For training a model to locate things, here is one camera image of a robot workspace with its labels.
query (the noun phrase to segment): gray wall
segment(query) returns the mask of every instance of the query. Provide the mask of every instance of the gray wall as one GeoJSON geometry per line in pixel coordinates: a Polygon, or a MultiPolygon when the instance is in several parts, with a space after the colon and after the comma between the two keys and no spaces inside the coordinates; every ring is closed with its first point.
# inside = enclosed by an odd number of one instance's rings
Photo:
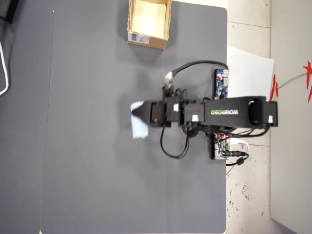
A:
{"type": "MultiPolygon", "coordinates": [[[[312,1],[272,0],[272,58],[279,85],[312,61],[312,1]]],[[[299,234],[311,233],[312,100],[307,77],[279,90],[279,127],[271,130],[271,217],[299,234]]]]}

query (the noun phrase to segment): wowrobo logo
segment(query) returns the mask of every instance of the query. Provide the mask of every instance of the wowrobo logo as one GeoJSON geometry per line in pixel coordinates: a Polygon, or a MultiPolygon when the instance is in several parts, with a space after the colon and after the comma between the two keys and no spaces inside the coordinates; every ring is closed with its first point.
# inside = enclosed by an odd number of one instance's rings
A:
{"type": "Polygon", "coordinates": [[[238,115],[238,110],[212,110],[212,115],[238,115]]]}

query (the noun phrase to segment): paper scrap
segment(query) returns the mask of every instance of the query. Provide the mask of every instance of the paper scrap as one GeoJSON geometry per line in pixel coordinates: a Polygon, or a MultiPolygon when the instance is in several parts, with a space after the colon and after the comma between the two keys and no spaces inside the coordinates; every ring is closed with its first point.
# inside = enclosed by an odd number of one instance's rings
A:
{"type": "Polygon", "coordinates": [[[228,46],[229,98],[265,96],[270,99],[274,59],[228,46]]]}

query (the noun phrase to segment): white cable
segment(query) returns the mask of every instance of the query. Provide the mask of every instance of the white cable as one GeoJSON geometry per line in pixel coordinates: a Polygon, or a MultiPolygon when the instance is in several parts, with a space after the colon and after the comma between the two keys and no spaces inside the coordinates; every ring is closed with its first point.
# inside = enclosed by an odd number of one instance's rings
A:
{"type": "Polygon", "coordinates": [[[1,53],[1,61],[2,61],[3,69],[4,69],[4,76],[5,76],[5,88],[0,92],[0,96],[1,96],[1,95],[4,94],[4,93],[8,90],[8,88],[9,88],[8,72],[7,72],[6,67],[5,67],[5,62],[4,62],[4,56],[3,56],[3,50],[2,50],[1,41],[0,41],[0,53],[1,53]]]}
{"type": "Polygon", "coordinates": [[[246,153],[249,152],[249,144],[246,141],[244,141],[244,140],[240,140],[240,139],[237,139],[237,138],[231,138],[230,143],[233,144],[233,145],[244,144],[244,145],[247,146],[247,152],[246,153]]]}

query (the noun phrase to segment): white label sticker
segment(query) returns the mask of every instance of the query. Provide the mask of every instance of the white label sticker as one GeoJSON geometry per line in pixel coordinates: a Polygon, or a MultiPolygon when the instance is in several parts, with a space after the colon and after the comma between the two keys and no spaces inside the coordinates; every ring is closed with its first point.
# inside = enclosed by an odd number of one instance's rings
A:
{"type": "Polygon", "coordinates": [[[150,43],[150,37],[141,35],[141,34],[136,34],[136,33],[128,33],[128,41],[134,41],[138,43],[143,43],[143,44],[149,44],[150,43]]]}

